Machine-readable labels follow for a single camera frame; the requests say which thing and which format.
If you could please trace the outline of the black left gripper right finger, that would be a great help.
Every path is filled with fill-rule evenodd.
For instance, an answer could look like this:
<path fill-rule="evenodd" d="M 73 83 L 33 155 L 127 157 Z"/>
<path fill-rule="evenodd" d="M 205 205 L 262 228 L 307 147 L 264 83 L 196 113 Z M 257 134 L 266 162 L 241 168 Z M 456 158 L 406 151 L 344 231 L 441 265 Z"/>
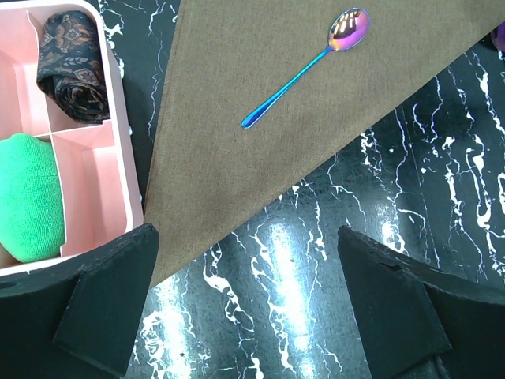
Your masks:
<path fill-rule="evenodd" d="M 374 378 L 502 378 L 504 292 L 339 228 L 339 258 Z"/>

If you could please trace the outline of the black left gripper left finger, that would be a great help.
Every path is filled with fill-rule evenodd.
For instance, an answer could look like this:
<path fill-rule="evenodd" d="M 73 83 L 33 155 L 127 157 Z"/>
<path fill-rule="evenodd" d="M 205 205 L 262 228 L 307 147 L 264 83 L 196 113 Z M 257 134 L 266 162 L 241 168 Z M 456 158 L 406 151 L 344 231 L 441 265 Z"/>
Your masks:
<path fill-rule="evenodd" d="M 60 264 L 1 278 L 3 378 L 122 378 L 159 248 L 150 223 Z"/>

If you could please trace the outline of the brown fabric napkin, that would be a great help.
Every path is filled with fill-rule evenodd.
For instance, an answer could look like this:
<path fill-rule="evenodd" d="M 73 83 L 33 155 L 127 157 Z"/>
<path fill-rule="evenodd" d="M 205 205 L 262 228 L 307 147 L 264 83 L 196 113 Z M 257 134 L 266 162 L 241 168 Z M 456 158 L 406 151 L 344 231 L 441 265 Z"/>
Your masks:
<path fill-rule="evenodd" d="M 501 1 L 359 1 L 353 49 L 322 55 L 352 1 L 183 1 L 145 219 L 158 284 L 270 204 L 503 22 Z"/>

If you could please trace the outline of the purple iridescent spoon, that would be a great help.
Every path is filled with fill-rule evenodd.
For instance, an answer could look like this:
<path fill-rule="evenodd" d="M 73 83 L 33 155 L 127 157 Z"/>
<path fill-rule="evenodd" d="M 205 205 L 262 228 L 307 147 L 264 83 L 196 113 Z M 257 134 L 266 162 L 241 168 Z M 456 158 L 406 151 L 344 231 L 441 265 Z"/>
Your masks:
<path fill-rule="evenodd" d="M 498 51 L 505 51 L 505 22 L 498 25 L 491 33 L 493 46 Z"/>

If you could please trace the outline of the green rolled cloth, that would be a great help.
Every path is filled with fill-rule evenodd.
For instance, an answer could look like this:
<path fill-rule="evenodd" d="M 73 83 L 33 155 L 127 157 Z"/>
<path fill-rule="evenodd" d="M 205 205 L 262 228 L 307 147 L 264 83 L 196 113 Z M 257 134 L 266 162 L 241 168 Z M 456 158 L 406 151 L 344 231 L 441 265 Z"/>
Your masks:
<path fill-rule="evenodd" d="M 65 243 L 52 146 L 25 133 L 1 141 L 1 245 L 17 261 L 56 257 Z"/>

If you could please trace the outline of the pink divided organizer tray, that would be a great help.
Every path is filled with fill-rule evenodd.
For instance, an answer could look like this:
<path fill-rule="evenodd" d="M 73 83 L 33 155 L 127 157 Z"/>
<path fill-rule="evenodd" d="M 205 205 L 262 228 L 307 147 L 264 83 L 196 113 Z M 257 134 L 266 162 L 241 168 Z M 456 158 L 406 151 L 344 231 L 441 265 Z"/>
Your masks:
<path fill-rule="evenodd" d="M 36 85 L 39 41 L 52 15 L 86 13 L 96 24 L 110 117 L 96 125 L 69 118 Z M 86 253 L 143 223 L 122 76 L 101 16 L 85 1 L 1 4 L 1 137 L 26 133 L 52 144 L 65 214 L 65 244 L 57 257 L 14 263 L 1 252 L 1 274 L 31 272 Z"/>

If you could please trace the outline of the dark paisley rolled cloth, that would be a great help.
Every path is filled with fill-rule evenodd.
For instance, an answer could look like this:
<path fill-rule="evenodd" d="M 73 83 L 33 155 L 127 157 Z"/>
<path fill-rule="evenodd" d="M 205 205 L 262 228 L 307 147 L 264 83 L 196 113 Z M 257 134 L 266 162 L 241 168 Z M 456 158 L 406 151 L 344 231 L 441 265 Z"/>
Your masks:
<path fill-rule="evenodd" d="M 98 30 L 86 13 L 69 10 L 45 21 L 36 83 L 76 122 L 98 124 L 110 117 Z"/>

